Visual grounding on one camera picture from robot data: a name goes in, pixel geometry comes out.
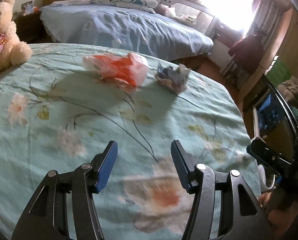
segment crumpled paper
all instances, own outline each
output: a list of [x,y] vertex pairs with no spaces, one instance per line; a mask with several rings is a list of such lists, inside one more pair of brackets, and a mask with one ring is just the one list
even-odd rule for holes
[[179,64],[178,68],[174,70],[172,66],[164,68],[159,63],[155,78],[161,85],[167,87],[176,94],[180,94],[187,89],[186,83],[190,71],[191,69],[186,68],[183,64]]

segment dark red jacket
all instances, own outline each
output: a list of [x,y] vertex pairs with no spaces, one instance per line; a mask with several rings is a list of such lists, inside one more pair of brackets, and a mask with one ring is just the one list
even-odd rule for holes
[[252,75],[258,68],[263,56],[264,49],[261,43],[261,37],[249,35],[228,51],[238,66]]

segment floral bedsheet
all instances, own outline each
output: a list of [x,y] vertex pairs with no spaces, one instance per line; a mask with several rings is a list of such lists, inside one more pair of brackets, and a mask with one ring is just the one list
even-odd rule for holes
[[[126,94],[97,83],[82,67],[82,57],[128,51],[77,44],[31,47],[26,64],[0,75],[0,230],[8,238],[48,171],[72,171],[110,140],[118,143],[118,159],[107,187],[94,195],[106,239],[181,239],[193,196],[182,189],[172,163],[174,139],[214,170],[238,169],[260,194],[256,162],[245,151],[249,137],[222,85],[191,73],[188,90],[174,95],[154,78],[158,62],[168,63],[145,56],[148,77]],[[213,236],[219,214],[217,204]]]

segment metal screw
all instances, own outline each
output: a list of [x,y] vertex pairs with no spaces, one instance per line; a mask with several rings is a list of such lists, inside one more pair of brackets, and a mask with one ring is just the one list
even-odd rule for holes
[[231,174],[232,174],[232,176],[235,176],[235,177],[239,177],[240,176],[240,172],[237,171],[237,170],[232,170],[231,171]]
[[83,170],[90,169],[90,167],[91,167],[91,164],[90,164],[90,163],[84,163],[83,165],[81,165],[81,168],[82,168]]
[[56,175],[56,171],[50,171],[48,172],[48,177],[53,177]]
[[207,168],[207,166],[206,165],[204,165],[204,164],[202,164],[202,163],[198,163],[197,164],[197,168],[199,169],[199,170],[205,170],[206,168]]

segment wooden floor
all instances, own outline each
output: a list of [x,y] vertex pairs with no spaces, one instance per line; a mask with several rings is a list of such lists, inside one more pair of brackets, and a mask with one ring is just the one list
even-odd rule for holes
[[196,70],[198,73],[211,78],[212,80],[222,84],[225,86],[225,88],[230,93],[233,101],[238,106],[238,99],[239,99],[239,89],[236,88],[233,84],[230,82],[227,82],[227,80],[220,74],[219,72],[220,67],[214,63],[212,60],[206,58],[202,61],[201,66]]

